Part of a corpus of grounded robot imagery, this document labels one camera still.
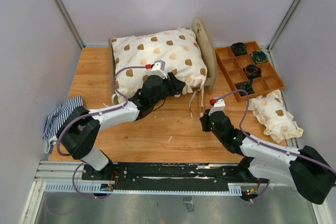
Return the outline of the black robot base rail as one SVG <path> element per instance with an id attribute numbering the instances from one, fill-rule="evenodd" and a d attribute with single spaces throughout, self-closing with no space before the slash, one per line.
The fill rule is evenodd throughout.
<path id="1" fill-rule="evenodd" d="M 197 186 L 202 183 L 257 184 L 253 177 L 239 165 L 210 163 L 110 163 L 103 170 L 96 171 L 88 164 L 84 165 L 82 180 L 110 182 L 112 188 L 123 184 Z"/>

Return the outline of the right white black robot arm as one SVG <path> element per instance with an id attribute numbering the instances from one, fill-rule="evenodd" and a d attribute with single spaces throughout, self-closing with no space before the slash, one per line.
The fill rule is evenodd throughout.
<path id="1" fill-rule="evenodd" d="M 311 146 L 297 149 L 263 141 L 234 128 L 222 111 L 206 110 L 200 122 L 202 130 L 212 132 L 229 152 L 243 156 L 238 177 L 244 182 L 261 178 L 292 186 L 317 205 L 325 201 L 335 185 L 335 173 Z"/>

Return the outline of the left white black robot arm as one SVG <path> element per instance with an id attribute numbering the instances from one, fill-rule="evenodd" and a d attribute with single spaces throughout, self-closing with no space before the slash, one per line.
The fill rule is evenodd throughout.
<path id="1" fill-rule="evenodd" d="M 184 87 L 185 83 L 172 72 L 165 79 L 153 74 L 123 104 L 97 110 L 79 106 L 58 130 L 57 147 L 62 144 L 73 159 L 91 166 L 100 179 L 108 179 L 112 175 L 111 161 L 103 151 L 94 147 L 97 135 L 110 127 L 146 117 L 159 101 L 181 94 Z"/>

